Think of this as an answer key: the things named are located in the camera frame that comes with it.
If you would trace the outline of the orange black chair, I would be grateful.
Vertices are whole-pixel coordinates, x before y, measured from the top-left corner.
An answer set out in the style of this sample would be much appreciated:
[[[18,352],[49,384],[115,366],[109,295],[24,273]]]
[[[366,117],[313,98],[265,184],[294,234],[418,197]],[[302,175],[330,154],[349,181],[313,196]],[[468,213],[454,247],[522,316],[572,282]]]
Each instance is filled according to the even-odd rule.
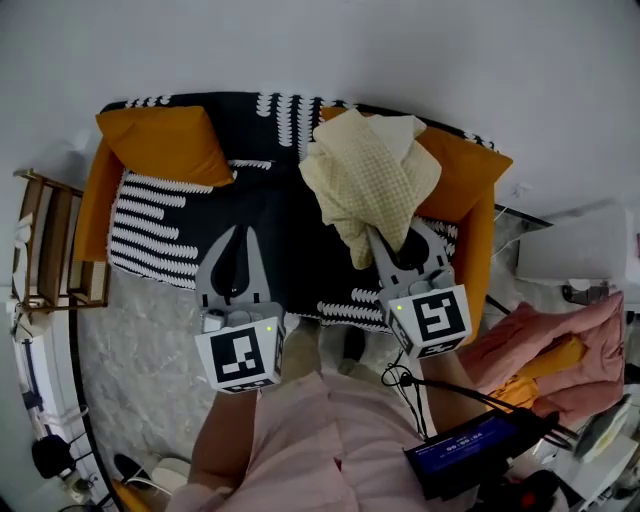
[[[112,481],[121,502],[130,512],[151,512],[150,505],[144,499],[144,492],[150,489],[150,485],[137,480],[147,477],[143,468],[130,457],[120,453],[114,455],[113,462],[122,476],[120,480]]]

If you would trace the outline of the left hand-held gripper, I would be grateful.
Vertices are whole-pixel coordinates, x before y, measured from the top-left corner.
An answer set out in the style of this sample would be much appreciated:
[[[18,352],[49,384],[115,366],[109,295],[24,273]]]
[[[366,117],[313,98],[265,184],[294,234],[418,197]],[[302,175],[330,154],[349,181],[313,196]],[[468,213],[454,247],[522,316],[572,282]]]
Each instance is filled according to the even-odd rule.
[[[284,310],[270,301],[255,230],[235,225],[209,248],[195,278],[202,307],[221,299],[240,305],[202,314],[196,346],[211,387],[239,394],[281,382]]]

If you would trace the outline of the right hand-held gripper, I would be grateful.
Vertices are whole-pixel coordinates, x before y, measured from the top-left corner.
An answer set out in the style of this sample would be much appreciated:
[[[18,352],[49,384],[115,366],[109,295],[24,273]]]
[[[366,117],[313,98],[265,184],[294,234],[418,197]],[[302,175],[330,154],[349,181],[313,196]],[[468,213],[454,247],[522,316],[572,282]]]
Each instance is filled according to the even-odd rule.
[[[366,227],[382,289],[383,322],[406,355],[423,359],[456,349],[472,331],[465,287],[454,282],[442,239],[421,219],[410,229],[428,246],[416,269],[396,265],[395,253],[377,228]]]

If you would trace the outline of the crumpled orange cloth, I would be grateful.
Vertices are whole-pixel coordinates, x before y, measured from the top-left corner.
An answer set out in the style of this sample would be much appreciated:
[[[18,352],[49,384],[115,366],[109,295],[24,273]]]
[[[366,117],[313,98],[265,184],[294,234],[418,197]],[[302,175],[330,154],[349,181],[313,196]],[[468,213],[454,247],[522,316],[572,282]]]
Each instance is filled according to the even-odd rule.
[[[490,396],[515,407],[531,409],[539,396],[539,388],[533,379],[514,375]]]

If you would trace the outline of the person's right forearm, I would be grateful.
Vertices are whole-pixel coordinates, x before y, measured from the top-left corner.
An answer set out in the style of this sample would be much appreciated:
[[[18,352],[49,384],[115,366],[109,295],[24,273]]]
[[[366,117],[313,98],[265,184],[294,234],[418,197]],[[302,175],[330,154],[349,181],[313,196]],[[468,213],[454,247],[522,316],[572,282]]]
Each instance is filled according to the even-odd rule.
[[[468,389],[473,383],[453,351],[420,360],[424,379],[436,380]],[[487,411],[487,407],[469,397],[446,389],[427,387],[427,401],[438,434],[456,428]]]

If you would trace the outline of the small orange oblong cushion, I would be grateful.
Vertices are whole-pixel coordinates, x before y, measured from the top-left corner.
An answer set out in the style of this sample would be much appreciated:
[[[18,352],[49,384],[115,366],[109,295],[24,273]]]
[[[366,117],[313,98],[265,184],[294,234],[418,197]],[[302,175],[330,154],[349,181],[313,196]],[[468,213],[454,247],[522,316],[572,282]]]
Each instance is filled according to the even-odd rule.
[[[576,366],[588,347],[576,334],[564,334],[552,341],[518,372],[520,377],[538,379]]]

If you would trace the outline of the pink lounge chair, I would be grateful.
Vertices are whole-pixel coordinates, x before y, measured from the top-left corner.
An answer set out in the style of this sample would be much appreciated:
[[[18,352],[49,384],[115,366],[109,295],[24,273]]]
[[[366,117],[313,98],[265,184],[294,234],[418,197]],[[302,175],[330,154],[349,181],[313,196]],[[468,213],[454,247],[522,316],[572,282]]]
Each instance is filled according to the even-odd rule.
[[[567,313],[543,313],[522,302],[487,333],[465,347],[461,363],[476,389],[490,395],[552,341],[576,334],[588,350],[574,367],[533,379],[539,396],[532,412],[557,412],[570,426],[600,413],[622,397],[623,294]]]

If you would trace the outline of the person's pink shirt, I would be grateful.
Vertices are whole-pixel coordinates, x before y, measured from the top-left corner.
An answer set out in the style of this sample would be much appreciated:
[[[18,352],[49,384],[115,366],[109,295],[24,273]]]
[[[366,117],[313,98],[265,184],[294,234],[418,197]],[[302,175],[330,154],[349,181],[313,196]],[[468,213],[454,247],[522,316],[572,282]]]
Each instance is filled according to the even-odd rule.
[[[187,482],[166,512],[468,512],[475,488],[449,500],[424,497],[404,455],[419,442],[395,392],[312,372],[257,395],[237,489]]]

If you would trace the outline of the orange square cushion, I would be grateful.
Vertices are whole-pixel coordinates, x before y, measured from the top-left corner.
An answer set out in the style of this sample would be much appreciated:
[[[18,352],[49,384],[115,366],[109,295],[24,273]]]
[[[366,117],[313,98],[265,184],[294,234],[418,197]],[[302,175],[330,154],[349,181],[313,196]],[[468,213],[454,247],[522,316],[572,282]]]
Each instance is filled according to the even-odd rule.
[[[234,181],[200,106],[112,110],[97,115],[96,121],[110,150],[137,174],[208,187]]]
[[[347,110],[351,109],[324,107],[321,110],[322,121],[330,120]],[[365,116],[409,116],[356,110]],[[441,164],[442,172],[436,188],[418,206],[414,214],[458,222],[485,192],[493,189],[497,179],[513,161],[483,144],[425,124],[426,133],[418,137],[418,142]]]

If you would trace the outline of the black bag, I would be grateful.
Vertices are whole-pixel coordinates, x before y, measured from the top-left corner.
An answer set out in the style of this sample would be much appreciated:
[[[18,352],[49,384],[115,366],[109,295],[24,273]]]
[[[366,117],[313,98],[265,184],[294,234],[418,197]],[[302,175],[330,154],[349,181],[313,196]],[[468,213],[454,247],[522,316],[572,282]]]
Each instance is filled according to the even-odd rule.
[[[33,442],[31,447],[33,463],[44,479],[60,476],[76,467],[70,453],[70,444],[56,434],[47,435]]]

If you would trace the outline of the cream waffle blanket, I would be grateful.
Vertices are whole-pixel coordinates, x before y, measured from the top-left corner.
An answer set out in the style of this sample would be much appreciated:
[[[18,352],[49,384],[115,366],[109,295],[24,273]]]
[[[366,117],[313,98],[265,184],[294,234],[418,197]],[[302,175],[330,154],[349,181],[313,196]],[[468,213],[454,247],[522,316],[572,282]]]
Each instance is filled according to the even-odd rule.
[[[366,227],[399,251],[415,211],[436,188],[442,167],[418,142],[425,133],[415,116],[365,116],[356,109],[314,129],[301,175],[355,269],[373,261]]]

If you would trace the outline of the wooden shelf rack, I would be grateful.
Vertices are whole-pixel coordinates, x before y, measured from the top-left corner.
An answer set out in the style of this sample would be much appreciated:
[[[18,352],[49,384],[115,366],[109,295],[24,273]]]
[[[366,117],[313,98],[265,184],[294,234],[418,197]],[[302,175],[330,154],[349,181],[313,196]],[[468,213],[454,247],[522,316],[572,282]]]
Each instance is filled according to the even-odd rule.
[[[26,181],[19,212],[22,233],[13,256],[10,296],[27,312],[52,313],[108,305],[111,269],[73,256],[83,192],[36,173],[13,173]]]

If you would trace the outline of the black and white sofa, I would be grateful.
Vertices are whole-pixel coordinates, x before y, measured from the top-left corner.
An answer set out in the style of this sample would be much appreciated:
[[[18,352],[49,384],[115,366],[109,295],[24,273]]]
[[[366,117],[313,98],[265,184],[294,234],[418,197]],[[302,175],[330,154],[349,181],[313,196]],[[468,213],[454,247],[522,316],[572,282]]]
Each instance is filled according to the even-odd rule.
[[[109,104],[99,114],[190,106],[208,114],[234,181],[208,187],[137,174],[99,129],[75,258],[191,290],[213,242],[236,224],[248,225],[258,236],[272,297],[287,312],[326,325],[383,330],[376,271],[353,267],[299,170],[323,122],[322,108],[348,104],[285,93],[210,92],[141,97]]]

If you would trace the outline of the black white patterned blanket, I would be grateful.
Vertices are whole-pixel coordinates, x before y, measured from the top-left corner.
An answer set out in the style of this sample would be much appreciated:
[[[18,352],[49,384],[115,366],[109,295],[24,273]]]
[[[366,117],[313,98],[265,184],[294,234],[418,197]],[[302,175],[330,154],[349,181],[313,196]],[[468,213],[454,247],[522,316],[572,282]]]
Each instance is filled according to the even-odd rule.
[[[322,222],[298,163],[303,142],[341,100],[283,93],[209,92],[114,102],[115,119],[159,109],[196,108],[218,139],[233,180],[209,187],[139,173],[102,141],[83,216],[83,258],[99,257],[134,275],[193,289],[206,250],[235,224],[258,236],[273,296],[291,313],[380,331],[373,270],[352,267],[336,230]],[[444,184],[417,210],[440,236],[467,292],[473,323],[490,276],[494,185],[510,159],[460,129],[429,122],[421,141],[441,163]]]

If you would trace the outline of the black display device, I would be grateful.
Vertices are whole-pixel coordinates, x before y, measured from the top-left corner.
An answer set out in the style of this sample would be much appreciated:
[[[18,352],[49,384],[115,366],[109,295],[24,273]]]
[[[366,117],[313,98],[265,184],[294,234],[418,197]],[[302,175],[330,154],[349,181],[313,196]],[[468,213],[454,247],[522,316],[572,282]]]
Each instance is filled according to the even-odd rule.
[[[523,433],[502,413],[487,412],[404,452],[427,500],[452,499],[500,476],[526,451]]]

